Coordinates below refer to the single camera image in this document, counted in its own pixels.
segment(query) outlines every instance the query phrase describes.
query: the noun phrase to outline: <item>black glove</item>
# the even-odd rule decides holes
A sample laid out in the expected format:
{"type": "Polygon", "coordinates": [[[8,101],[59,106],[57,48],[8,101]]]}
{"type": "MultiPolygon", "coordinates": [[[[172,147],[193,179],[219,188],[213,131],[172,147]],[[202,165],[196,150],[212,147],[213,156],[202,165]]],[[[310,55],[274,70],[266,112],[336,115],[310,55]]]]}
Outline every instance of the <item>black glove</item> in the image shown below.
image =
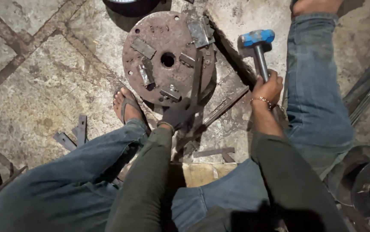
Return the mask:
{"type": "Polygon", "coordinates": [[[171,126],[172,132],[175,132],[181,129],[196,112],[197,106],[191,105],[191,99],[183,98],[164,112],[162,120],[157,125],[167,124],[171,126]]]}

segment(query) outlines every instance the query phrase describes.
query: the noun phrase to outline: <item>foot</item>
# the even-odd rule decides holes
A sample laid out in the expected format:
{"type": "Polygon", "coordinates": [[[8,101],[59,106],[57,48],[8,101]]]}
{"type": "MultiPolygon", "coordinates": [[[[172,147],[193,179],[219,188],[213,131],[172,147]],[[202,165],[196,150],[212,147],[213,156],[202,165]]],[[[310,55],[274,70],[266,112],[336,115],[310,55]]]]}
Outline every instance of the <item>foot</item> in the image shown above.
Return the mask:
{"type": "MultiPolygon", "coordinates": [[[[131,99],[136,102],[136,98],[133,96],[132,92],[125,87],[122,87],[121,90],[115,94],[115,98],[113,100],[113,110],[115,111],[116,116],[118,116],[121,122],[123,122],[121,115],[121,106],[125,98],[131,99]]],[[[127,122],[129,119],[139,119],[143,121],[141,112],[131,106],[131,104],[126,104],[124,119],[125,122],[127,122]]]]}
{"type": "Polygon", "coordinates": [[[344,0],[298,0],[293,8],[294,17],[314,12],[337,13],[344,0]]]}

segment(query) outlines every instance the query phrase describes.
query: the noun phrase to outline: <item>blue hammer head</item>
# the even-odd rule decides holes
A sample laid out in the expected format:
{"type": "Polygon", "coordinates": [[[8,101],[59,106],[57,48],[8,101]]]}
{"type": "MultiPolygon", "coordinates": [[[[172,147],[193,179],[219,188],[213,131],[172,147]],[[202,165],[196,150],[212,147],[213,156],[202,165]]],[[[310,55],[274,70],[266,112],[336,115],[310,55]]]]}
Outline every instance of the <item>blue hammer head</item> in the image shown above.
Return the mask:
{"type": "Polygon", "coordinates": [[[270,44],[274,41],[275,32],[273,30],[256,30],[239,36],[242,46],[270,44]]]}

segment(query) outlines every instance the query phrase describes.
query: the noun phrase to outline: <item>black rubber tire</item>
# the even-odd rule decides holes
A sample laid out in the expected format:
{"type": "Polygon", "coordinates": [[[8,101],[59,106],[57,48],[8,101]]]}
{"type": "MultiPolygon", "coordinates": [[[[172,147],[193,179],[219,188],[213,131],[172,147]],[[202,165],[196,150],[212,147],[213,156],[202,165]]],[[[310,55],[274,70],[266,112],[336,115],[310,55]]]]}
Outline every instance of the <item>black rubber tire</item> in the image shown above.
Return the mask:
{"type": "Polygon", "coordinates": [[[136,0],[131,3],[119,3],[112,0],[103,0],[105,5],[113,12],[126,17],[140,17],[151,12],[160,0],[136,0]]]}

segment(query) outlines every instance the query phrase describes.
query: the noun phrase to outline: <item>bolt hole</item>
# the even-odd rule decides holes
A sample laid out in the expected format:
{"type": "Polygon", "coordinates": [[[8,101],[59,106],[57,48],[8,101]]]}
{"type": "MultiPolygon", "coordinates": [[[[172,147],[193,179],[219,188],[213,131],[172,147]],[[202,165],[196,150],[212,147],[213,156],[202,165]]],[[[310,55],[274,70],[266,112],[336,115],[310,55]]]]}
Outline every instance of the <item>bolt hole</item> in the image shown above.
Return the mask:
{"type": "Polygon", "coordinates": [[[175,55],[172,52],[166,52],[161,56],[161,63],[165,67],[172,67],[175,63],[175,55]]]}

